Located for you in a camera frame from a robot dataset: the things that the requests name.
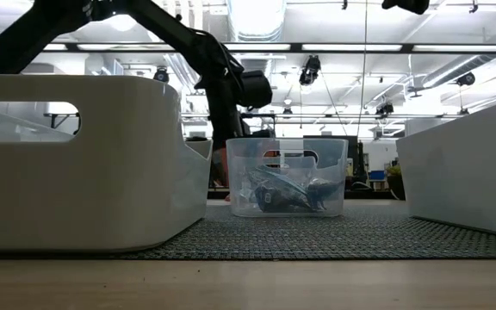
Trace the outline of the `linear pendant ceiling light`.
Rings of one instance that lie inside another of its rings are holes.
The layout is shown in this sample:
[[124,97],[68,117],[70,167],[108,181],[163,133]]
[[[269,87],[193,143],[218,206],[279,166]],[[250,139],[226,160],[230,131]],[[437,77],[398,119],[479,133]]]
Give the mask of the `linear pendant ceiling light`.
[[[233,43],[225,47],[233,53],[378,53],[378,54],[496,54],[496,45],[487,44],[378,44],[378,43]],[[48,53],[173,53],[165,43],[51,43]]]

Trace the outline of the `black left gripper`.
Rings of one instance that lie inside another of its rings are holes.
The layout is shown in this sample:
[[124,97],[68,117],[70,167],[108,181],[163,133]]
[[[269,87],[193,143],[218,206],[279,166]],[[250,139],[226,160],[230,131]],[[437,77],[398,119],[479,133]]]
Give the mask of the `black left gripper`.
[[228,176],[226,141],[250,136],[248,125],[237,109],[239,99],[233,94],[234,82],[210,78],[207,81],[207,99],[212,127],[213,163],[221,177]]

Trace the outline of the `black background cabinet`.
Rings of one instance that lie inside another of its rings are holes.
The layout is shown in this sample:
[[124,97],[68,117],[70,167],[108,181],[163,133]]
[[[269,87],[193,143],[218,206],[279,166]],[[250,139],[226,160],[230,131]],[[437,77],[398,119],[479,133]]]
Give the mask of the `black background cabinet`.
[[317,167],[328,168],[346,158],[346,191],[362,191],[367,180],[363,165],[363,144],[353,135],[304,135],[304,146],[317,152]]

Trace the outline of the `white plastic bin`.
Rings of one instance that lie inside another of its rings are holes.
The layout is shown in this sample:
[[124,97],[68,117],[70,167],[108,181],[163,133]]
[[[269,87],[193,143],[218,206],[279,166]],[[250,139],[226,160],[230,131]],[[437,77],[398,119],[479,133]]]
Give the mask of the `white plastic bin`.
[[396,147],[412,216],[496,233],[496,105]]

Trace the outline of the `frosted translucent plastic bin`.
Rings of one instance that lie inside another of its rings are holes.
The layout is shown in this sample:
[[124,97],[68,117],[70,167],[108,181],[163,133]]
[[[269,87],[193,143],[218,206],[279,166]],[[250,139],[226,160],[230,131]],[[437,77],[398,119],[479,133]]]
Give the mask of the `frosted translucent plastic bin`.
[[64,142],[0,142],[0,252],[160,245],[202,219],[212,142],[183,139],[180,100],[145,77],[0,75],[0,102],[68,102]]

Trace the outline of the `dark blue Chewy granola bar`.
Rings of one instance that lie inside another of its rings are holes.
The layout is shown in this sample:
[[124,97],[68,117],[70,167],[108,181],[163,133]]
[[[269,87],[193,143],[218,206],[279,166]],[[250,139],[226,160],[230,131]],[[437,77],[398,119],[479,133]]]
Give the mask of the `dark blue Chewy granola bar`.
[[254,189],[254,196],[264,213],[311,213],[314,211],[306,190],[290,181],[263,181]]
[[325,202],[337,200],[344,183],[315,177],[307,185],[306,192],[313,211],[326,210]]

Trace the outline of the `clear plastic bin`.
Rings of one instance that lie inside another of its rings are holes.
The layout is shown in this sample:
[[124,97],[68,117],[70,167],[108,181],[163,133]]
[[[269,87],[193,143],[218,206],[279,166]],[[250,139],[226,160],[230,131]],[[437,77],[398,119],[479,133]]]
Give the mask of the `clear plastic bin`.
[[[346,158],[340,158],[328,168],[318,168],[317,152],[306,148],[304,142],[303,138],[228,140],[226,152],[232,213],[240,217],[336,217],[343,213]],[[259,166],[284,175],[305,189],[315,177],[342,181],[344,185],[337,200],[325,202],[326,210],[311,213],[264,213],[254,196],[255,185],[247,176],[248,169]]]

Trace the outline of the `dark woven placemat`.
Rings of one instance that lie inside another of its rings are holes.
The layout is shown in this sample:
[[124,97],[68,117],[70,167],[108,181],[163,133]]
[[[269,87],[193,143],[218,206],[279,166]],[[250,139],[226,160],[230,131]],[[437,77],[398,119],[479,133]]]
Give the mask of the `dark woven placemat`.
[[496,234],[413,218],[406,204],[240,217],[227,205],[81,202],[0,208],[0,258],[338,260],[496,258]]

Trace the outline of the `silver ceiling air duct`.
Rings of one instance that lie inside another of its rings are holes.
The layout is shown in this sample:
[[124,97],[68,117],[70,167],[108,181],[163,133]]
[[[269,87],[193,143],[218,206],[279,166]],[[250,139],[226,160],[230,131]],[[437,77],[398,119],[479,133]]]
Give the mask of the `silver ceiling air duct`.
[[[282,40],[287,0],[226,0],[230,41],[277,43]],[[245,71],[269,77],[275,67],[270,53],[238,53]]]

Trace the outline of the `light blue granola bar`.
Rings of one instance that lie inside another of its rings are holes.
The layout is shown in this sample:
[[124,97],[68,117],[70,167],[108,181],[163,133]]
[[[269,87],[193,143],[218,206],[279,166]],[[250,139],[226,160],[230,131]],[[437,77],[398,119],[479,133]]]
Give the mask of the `light blue granola bar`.
[[248,169],[247,176],[255,185],[256,198],[266,204],[310,205],[306,189],[284,175],[259,166]]

